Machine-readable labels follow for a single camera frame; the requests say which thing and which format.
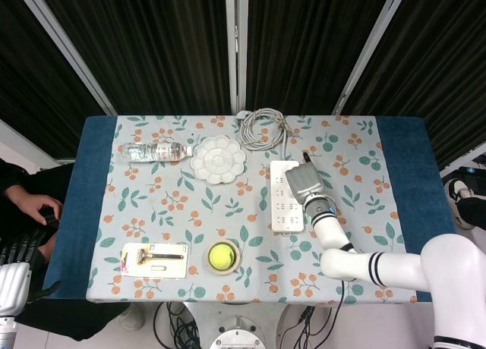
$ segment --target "hand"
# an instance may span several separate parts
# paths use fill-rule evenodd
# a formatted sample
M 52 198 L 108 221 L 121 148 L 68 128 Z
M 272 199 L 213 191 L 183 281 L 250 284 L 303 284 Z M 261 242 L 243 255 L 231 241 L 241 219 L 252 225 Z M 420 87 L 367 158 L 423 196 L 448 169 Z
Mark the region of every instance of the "hand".
M 47 195 L 24 195 L 17 202 L 17 207 L 26 215 L 30 216 L 36 222 L 46 225 L 46 219 L 40 215 L 41 208 L 50 206 L 54 210 L 54 216 L 57 220 L 61 218 L 62 203 L 53 197 Z

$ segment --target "robotic arm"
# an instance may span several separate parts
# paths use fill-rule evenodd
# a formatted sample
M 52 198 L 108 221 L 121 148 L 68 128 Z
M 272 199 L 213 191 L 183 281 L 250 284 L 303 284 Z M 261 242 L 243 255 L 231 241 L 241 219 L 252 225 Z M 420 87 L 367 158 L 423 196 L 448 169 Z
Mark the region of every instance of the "robotic arm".
M 468 239 L 445 234 L 428 241 L 421 255 L 356 253 L 337 218 L 333 199 L 307 153 L 306 163 L 286 172 L 294 197 L 311 217 L 325 249 L 323 273 L 344 281 L 430 291 L 434 348 L 486 348 L 486 256 Z
M 29 263 L 0 266 L 0 348 L 12 349 L 17 335 L 14 317 L 27 303 L 30 285 Z

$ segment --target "cable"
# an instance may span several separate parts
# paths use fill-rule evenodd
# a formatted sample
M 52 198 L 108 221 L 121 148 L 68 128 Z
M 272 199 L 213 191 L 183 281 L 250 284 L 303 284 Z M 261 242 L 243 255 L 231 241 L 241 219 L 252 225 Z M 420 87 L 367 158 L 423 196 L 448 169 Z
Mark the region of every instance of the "cable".
M 333 329 L 334 329 L 334 324 L 336 324 L 336 319 L 337 319 L 337 316 L 339 314 L 339 310 L 341 310 L 341 306 L 342 306 L 343 301 L 344 301 L 344 281 L 341 281 L 341 300 L 339 301 L 339 305 L 338 305 L 337 310 L 336 310 L 336 315 L 334 315 L 333 324 L 331 325 L 331 329 L 327 333 L 326 337 L 322 340 L 322 342 L 320 342 L 316 347 L 314 347 L 314 349 L 318 349 L 330 337 L 331 332 L 333 332 Z
M 307 348 L 308 344 L 308 339 L 309 339 L 309 334 L 310 329 L 311 329 L 311 318 L 312 315 L 314 315 L 315 307 L 310 307 L 308 315 L 305 317 L 305 322 L 304 322 L 304 327 L 302 328 L 301 334 L 298 336 L 297 340 L 295 341 L 294 344 L 294 349 L 298 346 L 299 349 L 301 349 L 301 341 L 302 337 L 305 335 L 305 340 L 304 340 L 304 349 Z
M 259 118 L 267 118 L 278 124 L 277 134 L 273 139 L 262 141 L 261 138 L 256 138 L 254 136 L 252 127 L 254 122 Z M 281 112 L 272 108 L 259 108 L 255 112 L 250 112 L 241 120 L 240 139 L 243 146 L 250 151 L 272 149 L 274 146 L 282 142 L 281 158 L 285 159 L 286 139 L 288 135 L 293 135 L 293 132 L 287 124 L 285 117 Z
M 309 313 L 310 309 L 311 309 L 311 307 L 310 307 L 310 306 L 305 307 L 304 311 L 302 311 L 301 317 L 300 317 L 300 319 L 298 320 L 298 322 L 297 322 L 295 325 L 291 326 L 290 328 L 287 328 L 287 329 L 286 329 L 286 330 L 283 332 L 282 339 L 280 340 L 280 346 L 279 346 L 279 349 L 282 349 L 282 343 L 283 343 L 283 339 L 284 339 L 284 337 L 286 336 L 287 331 L 292 330 L 292 329 L 296 328 L 297 326 L 299 326 L 299 325 L 301 324 L 301 322 L 302 322 L 302 321 L 304 321 L 304 319 L 307 317 L 307 315 L 308 315 L 308 313 Z
M 153 314 L 153 334 L 155 335 L 156 340 L 159 342 L 162 347 L 165 349 L 172 349 L 166 344 L 162 342 L 159 335 L 157 334 L 156 330 L 156 319 L 157 315 L 159 314 L 160 307 L 164 303 L 161 302 L 159 306 L 157 306 L 155 313 Z M 171 335 L 174 339 L 174 346 L 176 349 L 200 349 L 200 342 L 199 342 L 199 331 L 197 330 L 197 324 L 192 319 L 190 322 L 185 322 L 181 315 L 186 311 L 186 307 L 182 306 L 182 308 L 177 310 L 172 310 L 172 303 L 166 303 L 167 312 L 169 314 L 169 327 Z
M 156 328 L 157 314 L 159 313 L 160 307 L 163 304 L 164 304 L 163 302 L 159 303 L 159 306 L 157 306 L 155 313 L 153 314 L 152 330 L 153 330 L 153 334 L 155 335 L 155 339 L 159 342 L 160 345 L 162 345 L 165 349 L 172 349 L 171 347 L 168 347 L 167 345 L 165 345 L 162 342 L 162 340 L 160 340 L 159 335 L 157 334 L 157 328 Z
M 333 308 L 331 307 L 329 309 L 329 315 L 327 315 L 327 319 L 326 319 L 326 322 L 324 323 L 324 325 L 322 325 L 322 328 L 319 329 L 318 332 L 316 332 L 315 334 L 311 334 L 311 336 L 316 336 L 316 335 L 319 335 L 320 332 L 322 332 L 324 330 L 324 328 L 326 327 L 327 323 L 329 322 L 329 319 L 331 318 L 331 313 L 333 312 Z

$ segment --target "power outlet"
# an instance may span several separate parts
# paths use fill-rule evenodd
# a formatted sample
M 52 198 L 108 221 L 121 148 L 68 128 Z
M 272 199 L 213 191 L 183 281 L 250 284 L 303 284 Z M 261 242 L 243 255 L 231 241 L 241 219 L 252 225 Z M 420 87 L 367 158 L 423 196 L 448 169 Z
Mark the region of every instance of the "power outlet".
M 296 161 L 270 163 L 270 197 L 272 204 L 272 231 L 300 233 L 304 230 L 302 206 L 292 195 L 285 172 L 298 166 Z

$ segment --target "yellow tennis ball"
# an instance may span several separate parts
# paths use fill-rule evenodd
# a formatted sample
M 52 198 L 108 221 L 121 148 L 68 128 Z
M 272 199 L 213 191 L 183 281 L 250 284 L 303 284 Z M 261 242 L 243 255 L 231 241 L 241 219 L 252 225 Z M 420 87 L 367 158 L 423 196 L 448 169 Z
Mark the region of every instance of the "yellow tennis ball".
M 235 262 L 235 254 L 228 244 L 217 244 L 210 251 L 211 265 L 220 271 L 224 271 Z

